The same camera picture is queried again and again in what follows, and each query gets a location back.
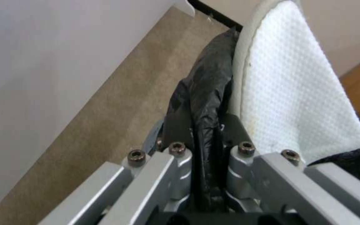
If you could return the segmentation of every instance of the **carpet floor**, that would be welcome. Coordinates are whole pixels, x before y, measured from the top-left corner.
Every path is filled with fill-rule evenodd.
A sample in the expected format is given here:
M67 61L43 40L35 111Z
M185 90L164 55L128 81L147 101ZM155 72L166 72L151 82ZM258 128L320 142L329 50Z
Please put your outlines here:
M227 28L171 8L0 203L0 224L36 224L105 161L140 148L197 56Z

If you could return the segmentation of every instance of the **black garbage bag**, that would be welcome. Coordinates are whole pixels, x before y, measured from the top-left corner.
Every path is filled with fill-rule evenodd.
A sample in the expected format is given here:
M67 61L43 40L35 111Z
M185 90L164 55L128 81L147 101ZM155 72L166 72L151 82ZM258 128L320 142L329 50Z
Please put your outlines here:
M232 61L238 33L230 29L216 36L201 52L190 74L174 91L166 117L187 108L191 115L194 137L192 192L202 211L224 208L220 188L222 172L217 172L223 159L215 147L220 129L219 118L227 111L232 90Z

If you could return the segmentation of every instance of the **black plastic part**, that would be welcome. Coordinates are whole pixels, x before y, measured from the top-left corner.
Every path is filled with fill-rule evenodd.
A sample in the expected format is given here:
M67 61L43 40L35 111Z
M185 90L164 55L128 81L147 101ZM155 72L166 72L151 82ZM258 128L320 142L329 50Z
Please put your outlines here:
M252 141L240 119L236 115L227 113L220 117L219 121L222 130L219 134L216 134L216 137L218 137L216 139L216 148L220 149L220 151L215 152L220 153L220 155L216 155L215 157L215 159L217 159L217 169L215 172L218 174L219 187L225 188L230 150L243 141L249 141L251 143Z
M194 151L193 123L187 104L181 104L174 113L167 114L163 123L161 150L176 141Z
M160 212L148 221L147 225L304 225L297 213L175 213Z
M188 2L194 6L196 10L199 10L203 12L204 14L213 17L215 20L219 21L220 23L223 23L225 26L232 28L235 27L238 32L241 32L243 26L241 24L237 23L236 21L230 19L229 17L226 17L222 13L214 10L210 6L204 4L203 2L199 0L188 0Z

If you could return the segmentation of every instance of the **silver metal bar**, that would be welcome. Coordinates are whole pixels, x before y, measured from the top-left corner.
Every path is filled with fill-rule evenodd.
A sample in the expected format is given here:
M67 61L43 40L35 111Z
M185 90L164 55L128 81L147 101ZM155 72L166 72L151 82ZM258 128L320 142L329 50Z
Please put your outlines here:
M244 198L259 199L256 192L249 184L246 176L254 161L254 157L259 155L258 151L253 156L239 154L238 147L235 146L230 151L229 167L227 168L226 190L233 198L241 201Z
M143 165L141 165L141 166L136 167L136 166L130 165L129 162L128 162L127 157L125 157L122 160L121 165L124 168L129 169L131 171L131 175L132 175L132 177L134 179L135 177L138 176L138 174L141 172L141 170L143 170L144 166L148 163L150 158L151 158L151 156L149 156L148 154L145 154L145 163Z
M164 209L176 170L172 155L155 152L99 224L145 224L156 207Z
M184 198L182 198L180 200L170 199L167 202L163 211L164 212L177 212L178 210L183 209L187 205L189 198L190 198L190 195L186 195Z
M229 207L236 212L262 212L257 202L252 198L238 199L226 191Z
M163 152L170 154L169 148L166 148ZM176 201L190 194L193 153L186 148L184 154L175 155L174 158L177 161L177 172L173 181L170 199Z
M130 171L105 162L39 225L93 224L131 182Z
M360 217L360 180L333 163L308 167L305 174Z
M278 153L255 157L247 177L271 210L294 208L314 224L360 224L359 217Z

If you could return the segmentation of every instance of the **cap screw head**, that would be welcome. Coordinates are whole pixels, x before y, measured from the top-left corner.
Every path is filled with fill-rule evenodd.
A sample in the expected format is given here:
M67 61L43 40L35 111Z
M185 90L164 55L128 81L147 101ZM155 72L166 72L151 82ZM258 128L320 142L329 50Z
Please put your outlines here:
M183 142L172 142L169 145L169 153L173 156L182 156L186 152L186 145Z
M145 152L140 149L135 149L127 154L127 162L130 166L140 167L145 163Z
M298 163L301 160L300 155L298 153L294 152L293 150L284 149L281 152L281 155L296 166L298 165Z
M238 145L238 153L247 157L254 155L255 146L250 141L243 141Z

